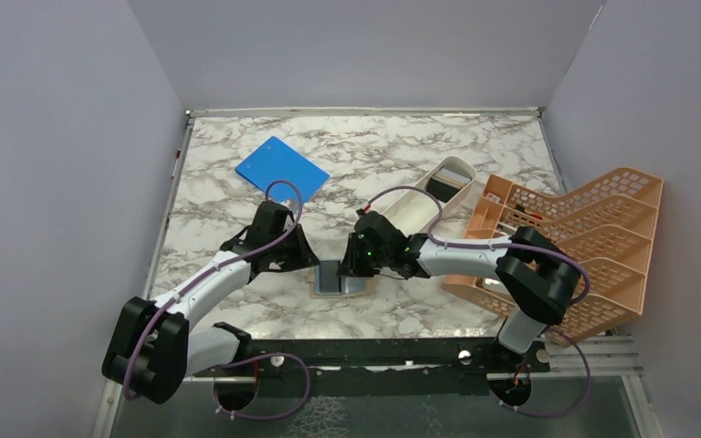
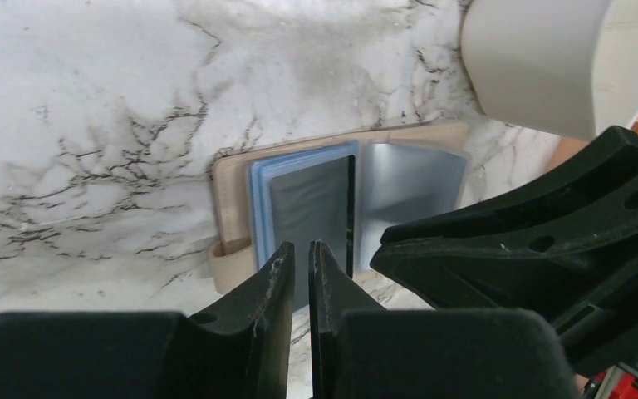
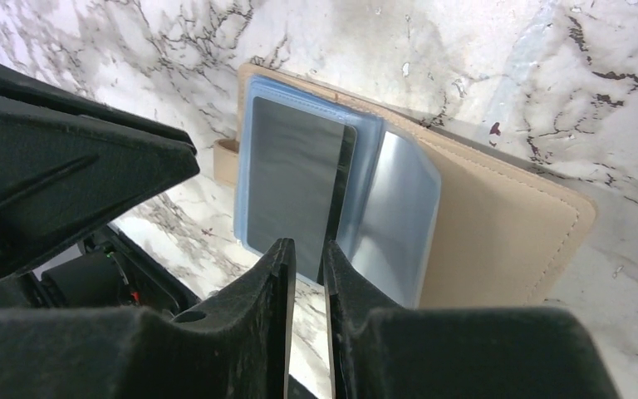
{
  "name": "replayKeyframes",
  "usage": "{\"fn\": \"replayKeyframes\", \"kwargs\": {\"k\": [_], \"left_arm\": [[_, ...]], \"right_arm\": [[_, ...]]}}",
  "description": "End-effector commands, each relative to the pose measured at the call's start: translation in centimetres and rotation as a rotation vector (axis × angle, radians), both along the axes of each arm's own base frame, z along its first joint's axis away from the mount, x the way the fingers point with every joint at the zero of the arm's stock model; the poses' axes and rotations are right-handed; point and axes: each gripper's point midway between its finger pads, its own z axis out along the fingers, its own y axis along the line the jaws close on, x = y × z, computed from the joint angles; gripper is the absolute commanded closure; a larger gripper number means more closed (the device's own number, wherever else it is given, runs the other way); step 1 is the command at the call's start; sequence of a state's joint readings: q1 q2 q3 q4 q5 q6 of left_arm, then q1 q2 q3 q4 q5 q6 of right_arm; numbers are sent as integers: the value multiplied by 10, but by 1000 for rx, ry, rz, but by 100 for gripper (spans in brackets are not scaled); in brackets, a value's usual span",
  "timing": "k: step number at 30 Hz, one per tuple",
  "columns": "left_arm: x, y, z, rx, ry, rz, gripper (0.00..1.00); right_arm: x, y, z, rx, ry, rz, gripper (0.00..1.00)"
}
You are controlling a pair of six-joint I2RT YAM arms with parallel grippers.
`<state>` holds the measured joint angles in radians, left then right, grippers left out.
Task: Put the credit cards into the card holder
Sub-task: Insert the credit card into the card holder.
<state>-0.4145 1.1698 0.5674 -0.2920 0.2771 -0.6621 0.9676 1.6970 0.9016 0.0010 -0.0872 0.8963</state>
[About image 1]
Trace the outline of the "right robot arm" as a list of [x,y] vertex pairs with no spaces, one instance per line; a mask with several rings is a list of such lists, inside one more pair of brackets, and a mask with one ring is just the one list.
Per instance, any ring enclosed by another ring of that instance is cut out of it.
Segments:
[[405,235],[382,214],[362,214],[338,274],[374,277],[384,269],[404,279],[471,276],[500,282],[516,306],[490,347],[492,363],[503,371],[526,360],[536,338],[563,321],[578,285],[589,283],[577,262],[532,227],[486,240],[441,239]]

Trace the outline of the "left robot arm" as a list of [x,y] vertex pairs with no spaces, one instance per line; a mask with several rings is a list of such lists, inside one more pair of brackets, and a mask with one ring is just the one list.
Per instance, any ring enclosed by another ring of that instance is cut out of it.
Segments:
[[101,373],[124,395],[162,404],[184,378],[218,365],[236,375],[249,366],[250,337],[222,323],[195,328],[216,305],[258,275],[318,264],[298,222],[285,205],[264,201],[252,223],[224,242],[211,261],[172,291],[153,300],[132,297],[122,307]]

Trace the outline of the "beige card holder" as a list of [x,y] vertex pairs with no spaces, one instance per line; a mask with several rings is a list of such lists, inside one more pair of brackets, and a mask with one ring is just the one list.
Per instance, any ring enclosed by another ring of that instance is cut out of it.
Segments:
[[374,279],[340,275],[340,260],[321,260],[308,277],[312,298],[350,298],[371,295]]

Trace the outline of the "stack of cards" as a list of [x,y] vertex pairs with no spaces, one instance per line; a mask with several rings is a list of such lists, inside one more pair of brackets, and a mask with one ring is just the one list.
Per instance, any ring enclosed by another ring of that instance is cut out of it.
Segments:
[[440,168],[427,181],[425,190],[442,203],[449,203],[471,179],[446,167]]

